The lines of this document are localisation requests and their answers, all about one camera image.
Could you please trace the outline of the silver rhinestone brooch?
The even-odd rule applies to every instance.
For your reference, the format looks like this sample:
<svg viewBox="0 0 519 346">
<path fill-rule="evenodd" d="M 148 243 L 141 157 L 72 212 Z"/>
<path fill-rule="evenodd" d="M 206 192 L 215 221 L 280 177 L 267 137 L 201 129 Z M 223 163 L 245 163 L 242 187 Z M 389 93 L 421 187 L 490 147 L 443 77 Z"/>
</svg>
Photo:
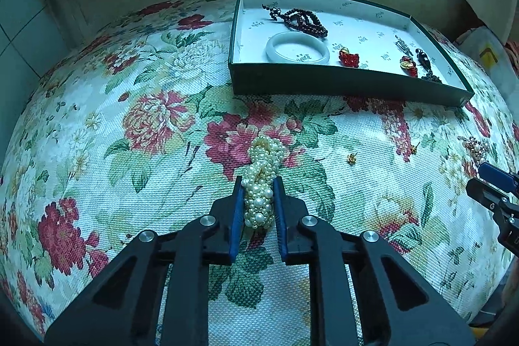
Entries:
<svg viewBox="0 0 519 346">
<path fill-rule="evenodd" d="M 398 50 L 402 52 L 404 56 L 412 57 L 413 52 L 412 50 L 410 50 L 409 46 L 404 42 L 404 40 L 402 40 L 401 37 L 398 37 L 398 35 L 395 36 L 395 39 L 395 45 L 398 48 Z"/>
</svg>

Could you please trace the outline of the white jade bangle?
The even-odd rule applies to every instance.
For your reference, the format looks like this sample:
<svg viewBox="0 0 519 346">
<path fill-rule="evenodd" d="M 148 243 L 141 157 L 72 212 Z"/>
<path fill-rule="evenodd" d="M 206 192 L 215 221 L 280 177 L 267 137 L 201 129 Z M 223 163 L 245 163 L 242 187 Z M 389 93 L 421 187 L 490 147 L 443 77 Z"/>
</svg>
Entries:
<svg viewBox="0 0 519 346">
<path fill-rule="evenodd" d="M 323 41 L 296 31 L 273 35 L 267 41 L 266 55 L 273 63 L 327 65 L 330 61 L 330 52 Z"/>
</svg>

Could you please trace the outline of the white plastic bag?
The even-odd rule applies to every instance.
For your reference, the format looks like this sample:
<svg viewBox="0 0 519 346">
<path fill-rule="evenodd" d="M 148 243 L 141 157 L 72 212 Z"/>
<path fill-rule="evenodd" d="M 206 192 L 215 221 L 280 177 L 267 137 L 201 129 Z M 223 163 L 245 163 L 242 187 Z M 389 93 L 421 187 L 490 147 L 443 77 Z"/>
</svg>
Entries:
<svg viewBox="0 0 519 346">
<path fill-rule="evenodd" d="M 518 87 L 518 44 L 505 44 L 485 26 L 466 31 L 456 39 L 458 49 L 484 68 L 496 87 L 511 94 Z"/>
</svg>

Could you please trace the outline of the gold pearl flower brooch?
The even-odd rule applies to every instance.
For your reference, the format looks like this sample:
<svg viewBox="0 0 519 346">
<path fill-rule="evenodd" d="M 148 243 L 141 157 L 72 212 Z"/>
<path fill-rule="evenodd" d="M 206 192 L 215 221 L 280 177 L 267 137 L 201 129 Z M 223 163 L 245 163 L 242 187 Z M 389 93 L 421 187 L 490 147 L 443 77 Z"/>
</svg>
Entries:
<svg viewBox="0 0 519 346">
<path fill-rule="evenodd" d="M 457 138 L 477 166 L 487 160 L 487 155 L 490 153 L 490 146 L 487 141 L 477 140 L 473 136 L 458 136 Z"/>
</svg>

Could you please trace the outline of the red knot gold charm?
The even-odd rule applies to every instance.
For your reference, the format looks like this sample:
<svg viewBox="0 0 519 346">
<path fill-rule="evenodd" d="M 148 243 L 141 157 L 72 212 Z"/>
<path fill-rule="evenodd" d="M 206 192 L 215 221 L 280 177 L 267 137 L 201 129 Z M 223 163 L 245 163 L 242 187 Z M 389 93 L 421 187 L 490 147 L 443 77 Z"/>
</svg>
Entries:
<svg viewBox="0 0 519 346">
<path fill-rule="evenodd" d="M 418 77 L 418 69 L 414 59 L 410 56 L 402 56 L 399 60 L 401 69 L 412 78 Z"/>
</svg>

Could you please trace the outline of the floral bedspread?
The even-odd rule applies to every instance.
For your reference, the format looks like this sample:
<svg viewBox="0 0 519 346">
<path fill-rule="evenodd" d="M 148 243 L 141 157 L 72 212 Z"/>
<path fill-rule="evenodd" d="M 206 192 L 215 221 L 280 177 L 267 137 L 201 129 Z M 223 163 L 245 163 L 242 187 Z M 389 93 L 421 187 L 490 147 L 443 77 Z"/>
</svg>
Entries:
<svg viewBox="0 0 519 346">
<path fill-rule="evenodd" d="M 283 143 L 289 194 L 343 232 L 379 233 L 474 319 L 513 257 L 465 193 L 478 166 L 457 137 L 487 141 L 487 161 L 518 169 L 518 125 L 485 71 L 436 32 L 473 88 L 462 108 L 238 98 L 235 4 L 153 4 L 41 78 L 1 170 L 1 286 L 30 330 L 44 335 L 142 230 L 182 229 L 229 195 L 260 135 Z"/>
</svg>

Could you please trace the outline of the small gold earring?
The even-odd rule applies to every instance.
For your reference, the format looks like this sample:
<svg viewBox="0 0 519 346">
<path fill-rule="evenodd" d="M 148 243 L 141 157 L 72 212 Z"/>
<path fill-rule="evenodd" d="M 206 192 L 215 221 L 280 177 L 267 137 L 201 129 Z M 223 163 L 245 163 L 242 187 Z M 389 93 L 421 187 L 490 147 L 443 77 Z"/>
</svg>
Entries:
<svg viewBox="0 0 519 346">
<path fill-rule="evenodd" d="M 411 145 L 411 154 L 412 155 L 416 155 L 417 154 L 417 151 L 418 151 L 418 146 L 420 145 L 420 143 L 416 144 L 416 145 Z"/>
<path fill-rule="evenodd" d="M 346 158 L 346 161 L 349 165 L 356 164 L 356 153 L 349 154 Z"/>
</svg>

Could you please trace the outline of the small red gold charm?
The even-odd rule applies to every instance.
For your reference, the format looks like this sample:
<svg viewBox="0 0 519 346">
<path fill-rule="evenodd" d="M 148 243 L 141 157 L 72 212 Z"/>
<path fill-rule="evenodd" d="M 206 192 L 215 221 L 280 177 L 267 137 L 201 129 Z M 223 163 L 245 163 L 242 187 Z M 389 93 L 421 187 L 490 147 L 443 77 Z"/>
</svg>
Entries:
<svg viewBox="0 0 519 346">
<path fill-rule="evenodd" d="M 352 54 L 346 47 L 342 47 L 339 51 L 339 61 L 344 67 L 358 68 L 360 65 L 360 56 Z"/>
</svg>

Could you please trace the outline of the dark green jewelry tray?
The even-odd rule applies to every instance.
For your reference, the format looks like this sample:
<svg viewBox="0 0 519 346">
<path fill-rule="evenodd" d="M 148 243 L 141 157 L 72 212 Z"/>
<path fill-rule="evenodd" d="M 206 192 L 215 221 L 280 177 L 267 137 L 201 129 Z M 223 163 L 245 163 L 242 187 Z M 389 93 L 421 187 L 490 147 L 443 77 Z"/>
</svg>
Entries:
<svg viewBox="0 0 519 346">
<path fill-rule="evenodd" d="M 327 65 L 273 63 L 266 55 L 275 34 L 296 31 L 325 43 Z M 413 52 L 418 77 L 400 67 L 401 37 Z M 344 67 L 339 51 L 360 56 L 358 68 Z M 441 83 L 417 59 L 422 49 Z M 229 69 L 237 95 L 318 95 L 383 98 L 462 107 L 472 87 L 440 43 L 414 17 L 363 0 L 237 0 L 231 27 Z"/>
</svg>

